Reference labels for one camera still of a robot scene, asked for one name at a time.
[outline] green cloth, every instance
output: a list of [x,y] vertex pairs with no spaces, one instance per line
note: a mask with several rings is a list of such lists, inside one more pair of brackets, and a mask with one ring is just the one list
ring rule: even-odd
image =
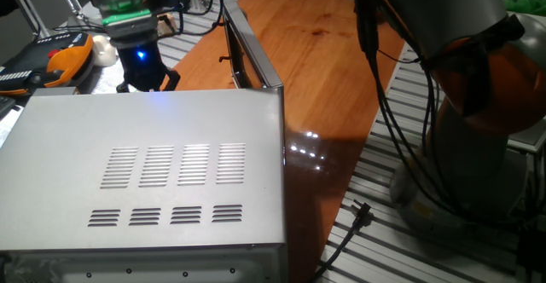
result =
[[546,0],[504,0],[507,11],[546,16]]

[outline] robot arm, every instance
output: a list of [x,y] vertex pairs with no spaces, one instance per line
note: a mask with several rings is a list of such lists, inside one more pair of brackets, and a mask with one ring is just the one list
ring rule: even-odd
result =
[[[377,9],[420,56],[427,76],[432,126],[418,153],[389,113],[380,86]],[[356,0],[356,11],[380,109],[404,163],[390,189],[408,224],[445,236],[464,234],[468,224],[513,229],[536,218],[546,198],[535,202],[526,196],[525,156],[508,153],[507,142],[508,135],[546,114],[544,26],[529,16],[508,15],[502,0]],[[448,100],[438,120],[431,105],[433,78]],[[518,207],[521,201],[529,206]]]
[[124,83],[118,92],[127,92],[131,84],[140,91],[158,91],[165,75],[165,90],[174,90],[179,75],[162,62],[157,46],[157,11],[163,6],[181,5],[168,0],[91,0],[101,12],[110,42],[118,49],[124,68]]
[[502,0],[381,0],[380,9],[475,129],[512,134],[546,114],[546,30],[533,18],[508,16]]

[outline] wooden tabletop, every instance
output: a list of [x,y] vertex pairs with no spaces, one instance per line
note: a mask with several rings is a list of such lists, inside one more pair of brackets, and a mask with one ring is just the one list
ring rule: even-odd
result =
[[[285,85],[285,199],[291,282],[315,271],[378,109],[375,82],[358,46],[352,0],[239,0]],[[387,24],[380,46],[399,56]],[[205,36],[176,66],[177,90],[234,88],[224,29]],[[395,62],[380,56],[387,86]]]

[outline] ventilation slot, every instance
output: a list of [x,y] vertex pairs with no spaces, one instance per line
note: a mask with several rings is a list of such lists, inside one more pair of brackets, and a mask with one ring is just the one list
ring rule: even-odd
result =
[[171,169],[174,147],[149,147],[138,187],[164,187]]
[[172,209],[171,224],[199,223],[201,220],[201,207],[175,207]]
[[210,148],[207,144],[184,146],[178,186],[205,184]]
[[220,145],[217,184],[242,184],[245,178],[245,144],[224,143]]
[[91,212],[88,227],[115,227],[118,225],[119,210],[95,210]]
[[160,208],[134,209],[129,220],[130,226],[158,225],[160,221]]
[[113,148],[102,177],[101,189],[127,188],[137,153],[138,147]]
[[216,205],[212,213],[212,222],[241,222],[242,205]]

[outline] blue led light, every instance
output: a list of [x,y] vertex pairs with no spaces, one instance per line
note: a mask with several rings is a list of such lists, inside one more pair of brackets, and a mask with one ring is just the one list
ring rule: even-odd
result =
[[137,51],[136,55],[138,56],[138,58],[140,58],[141,61],[143,61],[144,58],[146,58],[146,53],[144,53],[142,51]]

